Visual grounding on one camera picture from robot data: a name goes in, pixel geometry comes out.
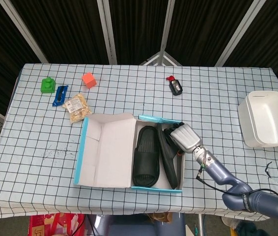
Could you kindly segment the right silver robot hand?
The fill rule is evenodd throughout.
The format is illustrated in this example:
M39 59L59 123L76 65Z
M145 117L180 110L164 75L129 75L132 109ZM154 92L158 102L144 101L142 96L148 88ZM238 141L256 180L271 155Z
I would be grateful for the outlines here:
M190 125L183 122L174 123L170 128L164 129L166 141L170 147L177 153L194 153L202 148L202 140L191 128Z

